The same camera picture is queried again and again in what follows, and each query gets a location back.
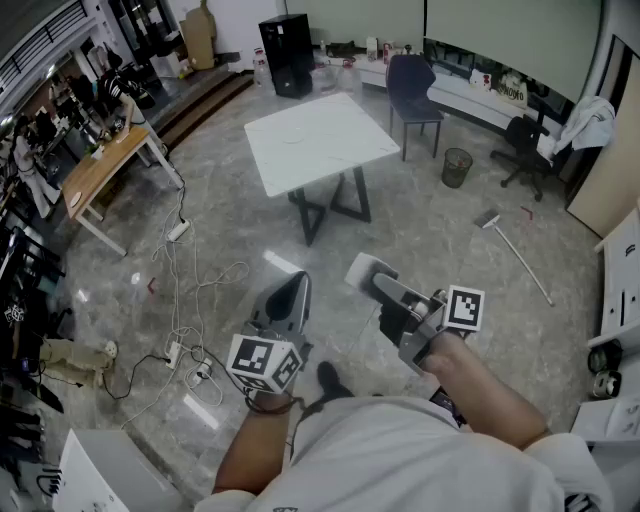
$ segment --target broom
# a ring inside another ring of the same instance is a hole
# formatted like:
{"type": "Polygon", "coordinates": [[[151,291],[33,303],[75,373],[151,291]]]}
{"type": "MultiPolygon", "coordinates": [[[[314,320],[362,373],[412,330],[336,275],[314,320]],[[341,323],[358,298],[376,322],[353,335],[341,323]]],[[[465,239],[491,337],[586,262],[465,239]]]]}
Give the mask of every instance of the broom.
{"type": "Polygon", "coordinates": [[[492,227],[498,232],[498,234],[502,237],[502,239],[507,243],[509,248],[513,251],[513,254],[515,254],[518,257],[518,259],[520,260],[520,263],[522,263],[524,265],[524,268],[527,269],[527,272],[529,272],[529,275],[533,277],[533,280],[538,285],[538,288],[540,288],[540,291],[544,295],[544,298],[547,299],[549,306],[552,306],[552,307],[555,306],[555,304],[551,300],[551,297],[549,297],[549,294],[545,291],[544,287],[542,286],[542,284],[540,283],[536,275],[533,273],[533,270],[531,270],[531,267],[527,265],[527,262],[524,261],[524,258],[520,256],[520,253],[518,252],[518,250],[513,246],[513,244],[509,241],[507,236],[502,232],[502,230],[498,226],[497,224],[498,219],[500,219],[500,214],[498,213],[498,211],[491,209],[491,210],[487,210],[485,213],[480,215],[480,217],[478,217],[475,220],[474,224],[482,229],[492,227]]]}

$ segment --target shoe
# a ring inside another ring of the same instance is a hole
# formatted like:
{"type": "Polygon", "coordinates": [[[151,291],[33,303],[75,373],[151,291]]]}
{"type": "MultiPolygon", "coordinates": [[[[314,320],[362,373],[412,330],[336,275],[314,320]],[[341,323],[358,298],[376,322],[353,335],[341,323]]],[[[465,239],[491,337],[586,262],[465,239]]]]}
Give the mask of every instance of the shoe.
{"type": "Polygon", "coordinates": [[[322,361],[318,365],[317,376],[318,384],[320,384],[320,387],[325,393],[341,385],[338,372],[336,371],[335,367],[328,361],[322,361]]]}

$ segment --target stairs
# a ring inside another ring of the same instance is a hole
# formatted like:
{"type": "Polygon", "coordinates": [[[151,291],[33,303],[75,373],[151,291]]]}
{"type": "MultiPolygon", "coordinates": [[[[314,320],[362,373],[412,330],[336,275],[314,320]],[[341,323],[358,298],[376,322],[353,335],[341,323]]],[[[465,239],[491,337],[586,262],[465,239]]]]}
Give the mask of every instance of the stairs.
{"type": "Polygon", "coordinates": [[[160,119],[153,123],[156,133],[169,147],[175,148],[224,104],[253,83],[252,75],[225,71],[195,90],[185,94],[160,119]]]}

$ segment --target wooden table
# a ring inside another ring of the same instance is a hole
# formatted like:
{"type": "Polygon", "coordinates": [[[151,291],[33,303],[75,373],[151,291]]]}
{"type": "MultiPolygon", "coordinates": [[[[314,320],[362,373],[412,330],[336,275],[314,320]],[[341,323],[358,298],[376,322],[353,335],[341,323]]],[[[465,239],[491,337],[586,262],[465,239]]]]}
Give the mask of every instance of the wooden table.
{"type": "Polygon", "coordinates": [[[105,244],[116,251],[120,256],[125,256],[127,251],[111,240],[107,235],[91,224],[82,214],[88,211],[98,221],[102,222],[103,217],[91,206],[91,201],[109,182],[113,175],[145,144],[158,159],[158,162],[179,189],[184,187],[184,181],[169,162],[162,156],[158,146],[149,136],[149,132],[141,126],[131,127],[129,135],[120,143],[119,136],[104,147],[104,152],[100,160],[85,156],[73,169],[71,174],[62,184],[62,194],[67,205],[67,212],[71,219],[77,220],[85,228],[96,235],[105,244]],[[80,192],[80,200],[75,206],[71,206],[71,200],[80,192]]]}

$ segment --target speaker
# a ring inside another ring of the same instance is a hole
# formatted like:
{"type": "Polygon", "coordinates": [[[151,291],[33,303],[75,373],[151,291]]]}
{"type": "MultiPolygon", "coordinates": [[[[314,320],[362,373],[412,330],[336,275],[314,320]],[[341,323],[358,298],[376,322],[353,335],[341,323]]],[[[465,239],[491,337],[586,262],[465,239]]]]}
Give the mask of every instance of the speaker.
{"type": "Polygon", "coordinates": [[[309,94],[315,64],[307,15],[277,16],[259,27],[276,94],[297,99],[309,94]]]}

